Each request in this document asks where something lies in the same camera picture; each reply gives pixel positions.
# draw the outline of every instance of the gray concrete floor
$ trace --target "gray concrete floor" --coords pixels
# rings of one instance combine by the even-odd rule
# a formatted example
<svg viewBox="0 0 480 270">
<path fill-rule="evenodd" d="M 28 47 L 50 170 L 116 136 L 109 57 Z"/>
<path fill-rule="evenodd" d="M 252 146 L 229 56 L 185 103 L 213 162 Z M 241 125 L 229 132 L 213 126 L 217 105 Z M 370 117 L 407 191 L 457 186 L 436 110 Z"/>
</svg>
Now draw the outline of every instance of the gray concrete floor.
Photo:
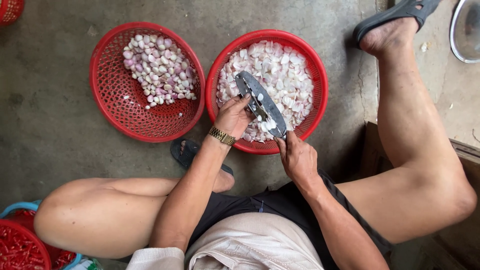
<svg viewBox="0 0 480 270">
<path fill-rule="evenodd" d="M 31 0 L 15 24 L 0 29 L 0 209 L 44 198 L 58 186 L 88 177 L 180 177 L 169 143 L 131 139 L 112 127 L 93 101 L 88 65 L 93 48 L 113 27 L 131 21 L 163 25 L 195 50 L 205 73 L 218 53 L 247 32 L 276 28 L 305 39 L 322 58 L 329 78 L 325 115 L 307 142 L 319 167 L 336 180 L 351 178 L 360 160 L 365 121 L 378 106 L 376 60 L 348 48 L 362 19 L 386 6 L 374 0 Z M 415 40 L 422 77 L 448 135 L 480 141 L 480 66 L 449 51 L 454 0 L 445 0 Z M 423 42 L 432 46 L 420 51 Z M 206 112 L 186 137 L 201 142 L 211 123 Z M 233 195 L 252 195 L 288 181 L 278 155 L 232 149 Z M 125 265 L 103 260 L 108 270 Z"/>
</svg>

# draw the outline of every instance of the man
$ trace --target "man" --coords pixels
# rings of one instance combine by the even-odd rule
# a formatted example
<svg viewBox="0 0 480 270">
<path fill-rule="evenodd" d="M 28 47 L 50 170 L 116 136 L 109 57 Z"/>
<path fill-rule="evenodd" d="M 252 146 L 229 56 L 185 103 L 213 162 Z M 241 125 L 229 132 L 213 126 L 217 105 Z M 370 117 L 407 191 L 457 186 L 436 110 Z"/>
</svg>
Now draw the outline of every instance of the man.
<svg viewBox="0 0 480 270">
<path fill-rule="evenodd" d="M 95 257 L 134 253 L 131 270 L 388 269 L 382 253 L 392 244 L 459 222 L 477 202 L 414 59 L 413 36 L 437 4 L 403 0 L 355 31 L 379 62 L 378 127 L 393 170 L 333 184 L 317 173 L 316 151 L 289 132 L 277 143 L 293 182 L 252 197 L 220 195 L 234 181 L 220 169 L 230 146 L 207 135 L 181 179 L 61 186 L 40 205 L 37 234 Z M 248 101 L 229 101 L 214 126 L 238 139 Z M 195 146 L 182 146 L 180 155 L 192 155 Z"/>
</svg>

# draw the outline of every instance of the black shorts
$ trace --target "black shorts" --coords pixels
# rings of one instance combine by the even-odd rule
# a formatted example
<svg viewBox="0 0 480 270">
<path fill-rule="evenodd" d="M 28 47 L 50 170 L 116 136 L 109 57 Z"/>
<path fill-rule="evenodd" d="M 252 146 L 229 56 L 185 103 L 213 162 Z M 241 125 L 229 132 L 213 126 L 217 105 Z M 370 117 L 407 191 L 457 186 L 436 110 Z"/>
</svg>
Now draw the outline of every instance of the black shorts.
<svg viewBox="0 0 480 270">
<path fill-rule="evenodd" d="M 347 198 L 334 185 L 333 180 L 322 170 L 319 170 L 325 186 L 330 194 L 359 222 L 382 254 L 392 249 L 392 244 L 374 230 L 360 214 L 353 208 Z M 309 204 L 293 182 L 290 182 L 275 191 L 265 191 L 250 197 L 229 196 L 212 192 L 204 214 L 188 243 L 188 248 L 202 236 L 210 227 L 222 219 L 237 214 L 259 212 L 282 216 L 297 224 L 307 234 L 318 253 L 325 270 L 337 270 L 330 252 L 328 251 L 317 218 Z M 128 262 L 131 256 L 120 259 Z"/>
</svg>

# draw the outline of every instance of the sleeve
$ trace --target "sleeve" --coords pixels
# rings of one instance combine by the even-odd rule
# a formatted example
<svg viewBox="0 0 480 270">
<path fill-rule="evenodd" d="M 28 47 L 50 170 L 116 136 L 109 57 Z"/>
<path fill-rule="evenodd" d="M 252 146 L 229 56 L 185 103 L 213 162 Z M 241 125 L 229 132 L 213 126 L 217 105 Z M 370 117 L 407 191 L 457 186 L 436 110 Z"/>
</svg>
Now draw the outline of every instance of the sleeve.
<svg viewBox="0 0 480 270">
<path fill-rule="evenodd" d="M 185 254 L 177 247 L 144 248 L 135 251 L 127 270 L 183 270 Z"/>
</svg>

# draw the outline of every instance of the forearm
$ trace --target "forearm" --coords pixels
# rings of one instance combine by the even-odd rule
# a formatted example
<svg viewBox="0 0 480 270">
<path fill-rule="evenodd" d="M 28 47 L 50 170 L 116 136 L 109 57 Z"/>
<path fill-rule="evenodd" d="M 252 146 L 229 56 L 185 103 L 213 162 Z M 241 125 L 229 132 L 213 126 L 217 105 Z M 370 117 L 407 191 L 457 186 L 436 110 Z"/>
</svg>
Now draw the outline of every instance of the forearm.
<svg viewBox="0 0 480 270">
<path fill-rule="evenodd" d="M 341 270 L 382 270 L 388 266 L 360 224 L 340 205 L 318 176 L 316 186 L 301 189 L 318 220 L 328 250 Z"/>
<path fill-rule="evenodd" d="M 155 221 L 150 247 L 178 247 L 185 252 L 229 149 L 230 146 L 207 135 L 192 165 L 163 203 Z"/>
</svg>

